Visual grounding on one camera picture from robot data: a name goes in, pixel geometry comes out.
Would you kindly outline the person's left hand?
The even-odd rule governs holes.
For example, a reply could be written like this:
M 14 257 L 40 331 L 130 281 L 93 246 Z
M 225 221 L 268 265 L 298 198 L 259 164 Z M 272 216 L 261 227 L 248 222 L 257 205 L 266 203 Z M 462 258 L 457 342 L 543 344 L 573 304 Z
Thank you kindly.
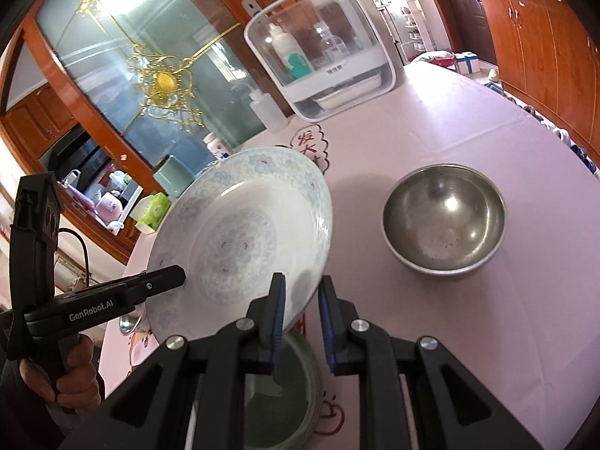
M 60 407 L 75 410 L 78 414 L 89 413 L 102 402 L 92 358 L 93 343 L 90 337 L 81 334 L 78 344 L 67 356 L 69 370 L 57 380 L 56 389 L 52 388 L 47 377 L 30 361 L 20 361 L 19 372 L 25 385 L 47 403 L 58 402 Z

